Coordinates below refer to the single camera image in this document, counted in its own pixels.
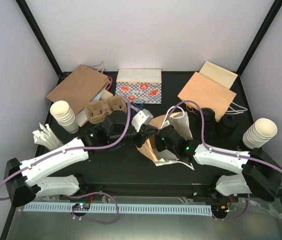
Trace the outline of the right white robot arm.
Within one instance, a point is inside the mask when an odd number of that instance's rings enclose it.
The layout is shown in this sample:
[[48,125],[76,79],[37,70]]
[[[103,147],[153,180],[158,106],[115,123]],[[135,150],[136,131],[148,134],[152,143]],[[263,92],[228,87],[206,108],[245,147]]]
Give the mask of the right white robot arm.
[[208,165],[233,173],[220,176],[209,187],[209,198],[215,202],[234,194],[253,194],[267,202],[277,197],[282,168],[261,148],[234,151],[206,146],[198,140],[186,140],[172,125],[160,129],[154,139],[158,152],[169,151],[185,164]]

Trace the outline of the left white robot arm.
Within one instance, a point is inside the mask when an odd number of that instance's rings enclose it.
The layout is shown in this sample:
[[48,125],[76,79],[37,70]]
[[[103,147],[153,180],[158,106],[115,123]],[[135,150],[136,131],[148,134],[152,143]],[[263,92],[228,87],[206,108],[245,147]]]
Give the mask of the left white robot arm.
[[73,195],[78,200],[84,199],[89,188],[75,174],[66,177],[51,175],[87,160],[90,151],[110,150],[125,142],[133,142],[140,148],[158,132],[158,128],[150,125],[152,119],[153,115],[146,109],[140,110],[134,117],[124,111],[115,110],[103,122],[55,150],[29,160],[8,160],[4,184],[11,205],[15,208],[21,207],[39,197],[53,195]]

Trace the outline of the orange kraft paper bag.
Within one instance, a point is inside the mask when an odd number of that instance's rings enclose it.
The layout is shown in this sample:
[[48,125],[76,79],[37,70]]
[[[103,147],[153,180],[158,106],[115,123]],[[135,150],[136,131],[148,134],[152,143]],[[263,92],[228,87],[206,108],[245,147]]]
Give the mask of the orange kraft paper bag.
[[188,113],[181,107],[172,112],[170,107],[165,115],[153,118],[148,126],[158,132],[148,138],[137,150],[151,160],[157,167],[171,164],[183,164],[192,171],[194,140],[189,126]]

